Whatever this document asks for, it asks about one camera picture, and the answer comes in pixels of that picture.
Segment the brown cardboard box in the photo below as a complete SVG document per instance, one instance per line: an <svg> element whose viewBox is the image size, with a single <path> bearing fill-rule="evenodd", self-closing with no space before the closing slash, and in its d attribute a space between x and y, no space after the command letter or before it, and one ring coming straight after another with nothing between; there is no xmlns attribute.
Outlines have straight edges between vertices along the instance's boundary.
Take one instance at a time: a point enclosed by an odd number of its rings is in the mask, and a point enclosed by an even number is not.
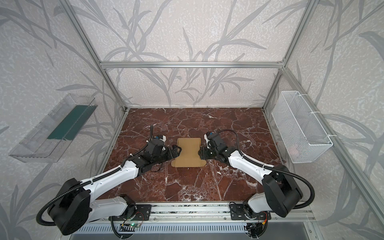
<svg viewBox="0 0 384 240"><path fill-rule="evenodd" d="M177 146L182 148L180 155L172 160L174 168L200 168L207 164L198 154L201 148L201 138L179 138Z"/></svg>

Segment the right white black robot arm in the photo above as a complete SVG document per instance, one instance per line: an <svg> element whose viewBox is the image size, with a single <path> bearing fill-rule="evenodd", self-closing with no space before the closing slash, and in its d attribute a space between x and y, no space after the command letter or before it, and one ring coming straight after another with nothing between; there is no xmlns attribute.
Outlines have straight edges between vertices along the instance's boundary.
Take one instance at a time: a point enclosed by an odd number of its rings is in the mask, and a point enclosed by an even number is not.
<svg viewBox="0 0 384 240"><path fill-rule="evenodd" d="M227 146L218 133L207 132L204 139L206 145L199 150L201 159L214 159L241 170L263 186L263 193L243 202L248 219L255 219L261 212L274 212L284 218L302 199L301 189L285 166L263 164L238 148Z"/></svg>

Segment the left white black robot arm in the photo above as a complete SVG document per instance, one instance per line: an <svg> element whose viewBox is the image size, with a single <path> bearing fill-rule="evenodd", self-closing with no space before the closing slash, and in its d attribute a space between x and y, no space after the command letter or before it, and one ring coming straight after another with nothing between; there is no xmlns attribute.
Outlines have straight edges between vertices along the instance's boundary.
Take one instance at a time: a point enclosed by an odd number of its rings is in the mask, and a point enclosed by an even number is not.
<svg viewBox="0 0 384 240"><path fill-rule="evenodd" d="M99 197L145 174L154 165L177 158L181 152L181 147L167 147L165 140L158 136L150 140L141 151L131 154L120 165L103 174L81 181L75 178L66 181L56 197L39 211L37 222L44 226L56 226L67 236L86 223L121 216L130 205L128 197L110 200L99 200Z"/></svg>

